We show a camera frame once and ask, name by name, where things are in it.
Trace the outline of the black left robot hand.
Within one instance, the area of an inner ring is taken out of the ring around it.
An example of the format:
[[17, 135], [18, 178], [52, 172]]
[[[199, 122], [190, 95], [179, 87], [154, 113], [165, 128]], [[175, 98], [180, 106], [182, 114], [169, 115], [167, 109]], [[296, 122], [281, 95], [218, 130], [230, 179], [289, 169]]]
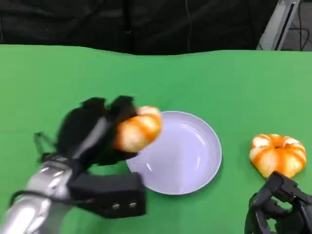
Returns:
[[137, 116], [133, 101], [130, 96], [119, 96], [109, 105], [101, 97], [82, 102], [66, 115], [60, 126], [57, 154], [85, 167], [134, 158], [136, 153], [119, 150], [115, 145], [118, 125]]

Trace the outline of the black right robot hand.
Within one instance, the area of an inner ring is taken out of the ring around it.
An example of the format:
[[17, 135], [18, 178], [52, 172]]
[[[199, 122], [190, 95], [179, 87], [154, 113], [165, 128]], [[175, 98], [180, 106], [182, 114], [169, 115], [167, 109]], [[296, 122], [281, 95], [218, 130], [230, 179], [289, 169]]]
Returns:
[[312, 196], [274, 171], [249, 200], [246, 234], [311, 234]]

